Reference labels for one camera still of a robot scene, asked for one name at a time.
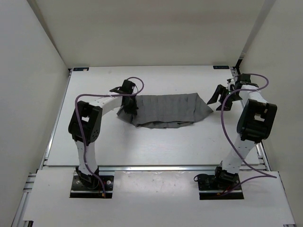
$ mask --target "crumpled cloth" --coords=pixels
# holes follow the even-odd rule
[[[120,108],[117,115],[136,127],[179,128],[206,118],[213,110],[198,93],[162,96],[137,96],[137,115]]]

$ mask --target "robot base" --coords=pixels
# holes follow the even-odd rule
[[[113,197],[113,187],[114,187],[114,176],[102,175],[100,178],[103,181],[106,197],[105,199],[111,199]],[[74,174],[71,183],[71,193],[70,198],[99,198],[104,199],[104,194],[102,193],[102,187],[97,186],[95,189],[89,189],[84,186],[77,174]]]
[[[243,200],[244,196],[242,188],[239,186],[234,191],[227,195],[221,195],[222,192],[228,189],[228,185],[218,185],[214,181],[214,175],[199,174],[195,177],[195,181],[198,182],[200,200]]]

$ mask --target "white table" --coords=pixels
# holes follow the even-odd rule
[[[242,186],[243,200],[200,201],[201,172],[115,172],[112,199],[69,198],[73,168],[40,170],[24,220],[33,227],[283,227],[294,224],[279,174]],[[240,180],[258,175],[241,171]]]
[[[140,77],[145,87],[142,95],[184,94],[197,92],[207,102],[218,84],[226,85],[230,70],[214,70],[212,66],[148,66],[90,67],[74,71],[68,85],[62,111],[48,157],[48,166],[79,164],[76,145],[68,133],[74,111],[74,99],[82,93],[107,94],[123,80]],[[84,97],[84,101],[94,98]],[[215,110],[219,103],[210,105]],[[218,165],[230,150],[221,127],[220,113],[214,111],[203,121],[179,129],[136,128],[116,116],[117,109],[102,117],[96,141],[97,164],[102,166],[165,166]],[[234,102],[225,112],[227,131],[232,140],[242,106]],[[250,164],[259,164],[257,151],[247,157]]]

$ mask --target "purple cable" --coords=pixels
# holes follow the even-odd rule
[[[260,74],[255,74],[255,73],[248,73],[250,75],[254,75],[254,76],[258,76],[258,77],[262,77],[266,80],[266,85],[264,85],[263,87],[259,87],[259,88],[256,88],[256,89],[236,89],[234,91],[232,91],[230,94],[228,94],[228,96],[224,99],[223,103],[222,103],[222,108],[221,108],[221,124],[222,124],[222,128],[223,128],[223,132],[224,132],[224,135],[226,136],[228,142],[230,143],[230,145],[232,146],[232,148],[234,149],[234,151],[237,153],[237,155],[241,158],[241,160],[243,161],[243,163],[248,166],[250,169],[262,174],[262,175],[259,175],[259,176],[254,176],[254,177],[251,177],[251,178],[248,178],[244,181],[242,181],[241,183],[237,184],[236,186],[234,186],[231,190],[229,190],[228,192],[225,192],[219,196],[224,196],[224,195],[227,195],[229,193],[231,193],[233,190],[235,190],[238,186],[242,185],[243,183],[249,181],[249,180],[252,180],[252,179],[256,179],[256,178],[260,178],[260,177],[272,177],[272,178],[277,178],[276,176],[273,176],[273,175],[270,175],[270,174],[267,174],[267,173],[263,173],[261,172],[260,170],[258,169],[255,169],[254,167],[252,167],[250,164],[248,164],[245,159],[242,157],[242,155],[239,153],[239,151],[236,149],[236,147],[234,146],[234,144],[232,143],[231,139],[229,138],[228,134],[227,134],[227,131],[226,131],[226,128],[225,128],[225,124],[224,124],[224,117],[223,117],[223,113],[224,113],[224,106],[225,106],[225,103],[227,101],[227,99],[234,93],[236,92],[239,92],[239,91],[259,91],[259,90],[262,90],[264,88],[266,88],[268,85],[269,85],[269,80],[268,78],[266,78],[265,76],[263,75],[260,75]]]
[[[142,88],[137,92],[137,93],[134,93],[134,94],[117,94],[117,95],[94,95],[94,94],[81,94],[81,95],[78,95],[75,99],[75,112],[76,112],[76,115],[77,115],[77,120],[78,120],[78,124],[79,124],[79,127],[80,127],[80,132],[81,132],[81,136],[82,136],[82,139],[83,139],[83,144],[84,144],[84,153],[83,153],[83,160],[84,160],[84,164],[85,164],[85,167],[87,168],[87,170],[94,176],[96,177],[101,186],[102,186],[102,191],[103,191],[103,194],[104,194],[104,198],[105,198],[105,187],[104,187],[104,184],[101,180],[101,178],[96,175],[94,172],[91,171],[91,169],[89,168],[89,166],[87,165],[86,163],[86,152],[87,152],[87,146],[86,146],[86,139],[85,139],[85,135],[84,135],[84,130],[83,130],[83,125],[81,123],[81,118],[80,118],[80,114],[79,114],[79,109],[78,109],[78,100],[79,98],[83,97],[83,96],[90,96],[90,97],[121,97],[121,96],[136,96],[137,94],[139,94],[143,88],[144,88],[144,82],[143,80],[141,80],[140,78],[138,77],[129,77],[127,78],[127,80],[129,79],[137,79],[139,80],[141,83],[142,83]]]

